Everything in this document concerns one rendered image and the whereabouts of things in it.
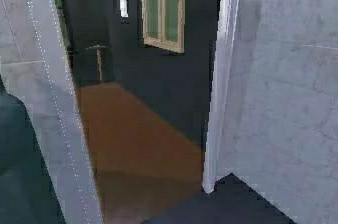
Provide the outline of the wooden framed window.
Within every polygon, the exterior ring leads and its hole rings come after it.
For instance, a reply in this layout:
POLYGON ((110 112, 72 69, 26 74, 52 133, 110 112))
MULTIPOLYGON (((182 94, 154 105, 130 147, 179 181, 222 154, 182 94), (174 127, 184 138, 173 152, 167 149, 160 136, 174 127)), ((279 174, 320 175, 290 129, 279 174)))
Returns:
POLYGON ((143 43, 183 53, 185 0, 141 0, 143 43))

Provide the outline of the dark round side table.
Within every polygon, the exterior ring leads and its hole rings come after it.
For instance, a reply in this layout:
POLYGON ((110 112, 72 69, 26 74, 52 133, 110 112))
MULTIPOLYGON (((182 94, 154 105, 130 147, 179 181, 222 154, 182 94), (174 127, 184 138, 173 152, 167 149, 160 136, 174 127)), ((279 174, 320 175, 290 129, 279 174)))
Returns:
POLYGON ((86 50, 95 50, 96 51, 96 57, 97 57, 97 67, 98 67, 98 75, 99 75, 99 80, 100 83, 103 82, 103 71, 102 71, 102 56, 101 56, 101 51, 103 49, 109 49, 110 47, 107 45, 93 45, 89 46, 86 48, 86 50))

